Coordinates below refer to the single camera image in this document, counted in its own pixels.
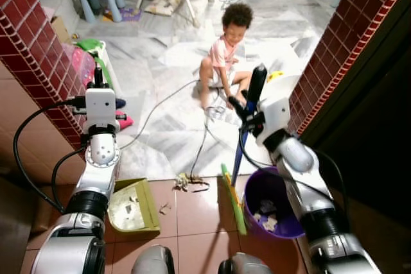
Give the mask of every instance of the electrical cord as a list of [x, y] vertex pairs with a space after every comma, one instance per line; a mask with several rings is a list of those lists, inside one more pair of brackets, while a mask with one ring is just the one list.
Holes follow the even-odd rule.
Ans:
[[28, 176], [26, 170], [24, 169], [24, 166], [21, 162], [21, 158], [20, 158], [20, 154], [19, 154], [19, 147], [18, 147], [18, 143], [19, 143], [19, 137], [21, 132], [23, 131], [23, 129], [26, 127], [26, 125], [35, 117], [37, 117], [39, 114], [42, 114], [43, 112], [52, 109], [52, 108], [56, 108], [59, 106], [63, 106], [63, 105], [72, 105], [73, 102], [75, 101], [75, 99], [69, 99], [67, 101], [62, 101], [62, 102], [58, 102], [58, 103], [54, 103], [51, 104], [47, 107], [44, 107], [42, 109], [39, 109], [38, 111], [34, 112], [32, 115], [30, 115], [26, 120], [23, 121], [22, 124], [20, 124], [19, 128], [17, 129], [16, 133], [14, 134], [14, 138], [13, 138], [13, 154], [14, 154], [14, 159], [17, 163], [17, 166], [19, 167], [21, 173], [23, 174], [23, 176], [25, 177], [25, 179], [27, 180], [27, 182], [31, 185], [31, 187], [35, 190], [35, 192], [40, 195], [44, 200], [46, 200], [50, 205], [52, 205], [54, 208], [56, 208], [58, 211], [61, 212], [61, 208], [57, 205], [57, 203], [55, 203], [49, 196], [47, 196], [47, 194], [45, 194], [44, 192], [42, 192], [31, 180], [30, 177]]
[[325, 157], [333, 165], [335, 171], [337, 172], [338, 178], [340, 180], [342, 200], [343, 200], [343, 203], [344, 203], [344, 214], [347, 218], [347, 224], [349, 225], [349, 201], [348, 201], [347, 190], [345, 189], [345, 184], [344, 184], [344, 180], [342, 178], [340, 168], [338, 168], [337, 163], [327, 153], [324, 153], [323, 151], [320, 151], [320, 150], [314, 150], [314, 152], [316, 154], [319, 154], [319, 155], [322, 155], [323, 157]]
[[[243, 152], [243, 154], [244, 154], [244, 157], [245, 157], [254, 167], [256, 167], [256, 168], [258, 168], [258, 169], [263, 169], [263, 167], [259, 166], [252, 158], [249, 157], [248, 153], [245, 151], [244, 143], [243, 143], [243, 140], [242, 140], [242, 138], [241, 138], [241, 136], [243, 135], [243, 132], [244, 132], [244, 131], [245, 131], [245, 128], [244, 128], [244, 127], [241, 127], [241, 128], [239, 129], [239, 135], [238, 135], [238, 142], [239, 142], [239, 144], [240, 144], [240, 147], [241, 147], [241, 150], [242, 150], [242, 152]], [[293, 178], [291, 178], [291, 177], [289, 177], [289, 176], [280, 175], [280, 174], [278, 174], [278, 173], [272, 173], [272, 174], [275, 175], [275, 176], [278, 176], [278, 177], [282, 178], [283, 180], [286, 180], [287, 182], [302, 184], [302, 185], [304, 185], [305, 187], [311, 189], [312, 191], [315, 191], [316, 193], [318, 193], [318, 194], [320, 194], [321, 196], [325, 197], [327, 200], [329, 200], [329, 201], [336, 207], [336, 209], [339, 209], [339, 208], [340, 208], [339, 205], [335, 202], [335, 200], [333, 200], [330, 196], [328, 196], [326, 193], [320, 191], [319, 189], [316, 189], [315, 187], [312, 187], [312, 186], [310, 186], [310, 185], [308, 185], [308, 184], [306, 184], [306, 183], [304, 183], [304, 182], [302, 182], [302, 181], [295, 180], [295, 179], [293, 179]]]
[[163, 104], [165, 101], [167, 101], [168, 99], [170, 99], [172, 96], [176, 95], [177, 93], [179, 93], [182, 89], [186, 88], [188, 85], [191, 85], [192, 83], [196, 83], [200, 80], [192, 80], [191, 82], [183, 85], [182, 87], [178, 88], [176, 91], [174, 91], [173, 93], [171, 93], [169, 96], [166, 96], [164, 99], [162, 99], [160, 102], [158, 102], [153, 109], [151, 109], [150, 113], [148, 114], [146, 121], [143, 124], [143, 127], [141, 128], [140, 132], [138, 132], [138, 134], [126, 145], [120, 147], [121, 150], [127, 148], [128, 146], [130, 146], [133, 142], [135, 142], [136, 140], [138, 140], [138, 138], [141, 136], [141, 134], [143, 133], [144, 129], [146, 128], [146, 125], [148, 123], [148, 120], [150, 119], [150, 117], [152, 116], [154, 110], [157, 109], [158, 106], [160, 106], [161, 104]]
[[66, 161], [67, 159], [69, 159], [70, 157], [72, 157], [73, 155], [79, 154], [82, 151], [84, 151], [86, 148], [86, 146], [81, 147], [80, 149], [74, 150], [66, 155], [64, 155], [58, 162], [57, 164], [54, 166], [53, 168], [53, 174], [51, 175], [51, 190], [53, 191], [53, 197], [55, 202], [57, 203], [57, 205], [60, 207], [60, 212], [64, 213], [65, 208], [62, 205], [62, 203], [60, 202], [60, 199], [58, 198], [57, 195], [57, 187], [56, 187], [56, 177], [57, 177], [57, 172], [58, 169], [60, 168], [61, 164], [64, 163], [64, 161]]

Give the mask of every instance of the floor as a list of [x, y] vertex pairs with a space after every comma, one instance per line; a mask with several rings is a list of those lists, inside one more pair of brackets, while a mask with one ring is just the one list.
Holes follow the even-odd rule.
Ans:
[[[241, 193], [248, 176], [240, 176]], [[105, 274], [129, 274], [137, 256], [154, 244], [167, 246], [174, 259], [175, 273], [217, 274], [219, 264], [236, 252], [262, 259], [276, 274], [303, 274], [306, 268], [295, 241], [262, 241], [251, 235], [240, 236], [227, 191], [219, 178], [207, 178], [210, 190], [201, 193], [173, 191], [173, 181], [151, 181], [150, 189], [157, 208], [171, 205], [167, 215], [159, 214], [161, 233], [126, 237], [106, 224], [107, 243]], [[73, 187], [62, 186], [58, 193], [67, 203]], [[58, 217], [53, 212], [51, 222]], [[33, 260], [48, 232], [30, 239], [21, 274], [30, 272]]]
[[[128, 0], [135, 7], [137, 0]], [[150, 0], [144, 0], [144, 8]], [[120, 144], [135, 137], [153, 106], [179, 87], [198, 78], [198, 66], [213, 41], [222, 34], [222, 6], [226, 0], [191, 0], [201, 27], [193, 27], [183, 2], [171, 17], [143, 13], [139, 22], [80, 21], [77, 33], [82, 39], [104, 40], [118, 79], [118, 96], [126, 99], [124, 111], [134, 125], [120, 132]], [[263, 62], [268, 71], [300, 75], [334, 11], [332, 0], [242, 0], [251, 5], [254, 20], [238, 49], [241, 70], [251, 71]], [[194, 174], [216, 176], [223, 162], [234, 165], [240, 120], [225, 108], [214, 92], [208, 135]], [[206, 117], [200, 108], [198, 87], [190, 84], [163, 103], [152, 114], [137, 141], [122, 152], [119, 178], [147, 177], [174, 179], [189, 172], [204, 133]], [[246, 149], [251, 157], [269, 162], [265, 149], [249, 138]], [[240, 174], [255, 170], [243, 161]]]

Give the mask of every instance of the curly hair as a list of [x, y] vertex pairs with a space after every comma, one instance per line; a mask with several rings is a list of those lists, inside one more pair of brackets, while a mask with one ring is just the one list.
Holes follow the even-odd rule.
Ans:
[[250, 27], [252, 21], [252, 9], [245, 3], [230, 4], [224, 12], [222, 22], [224, 27], [228, 27], [231, 23], [237, 26]]

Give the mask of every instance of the marble floor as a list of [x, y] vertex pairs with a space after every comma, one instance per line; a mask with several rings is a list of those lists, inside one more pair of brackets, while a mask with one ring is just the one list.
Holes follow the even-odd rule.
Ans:
[[[144, 0], [144, 8], [150, 0]], [[190, 81], [198, 79], [198, 66], [213, 41], [222, 34], [221, 17], [226, 0], [191, 0], [201, 22], [194, 28], [188, 6], [183, 2], [171, 17], [143, 13], [138, 22], [81, 20], [76, 32], [82, 39], [104, 40], [121, 96], [124, 111], [135, 123], [120, 132], [119, 142], [130, 142], [144, 125], [152, 108], [166, 96]], [[263, 62], [269, 72], [301, 74], [327, 26], [332, 0], [241, 0], [254, 11], [252, 26], [238, 49], [241, 68], [251, 71]], [[127, 0], [135, 7], [137, 0]], [[225, 108], [225, 101], [212, 93], [204, 148], [194, 174], [215, 176], [220, 164], [232, 169], [240, 120]], [[141, 136], [122, 152], [120, 178], [147, 177], [150, 180], [175, 178], [191, 169], [201, 145], [206, 115], [200, 108], [198, 87], [192, 83], [161, 104], [151, 115]], [[250, 156], [269, 162], [268, 153], [249, 138]], [[253, 172], [243, 160], [240, 173]]]

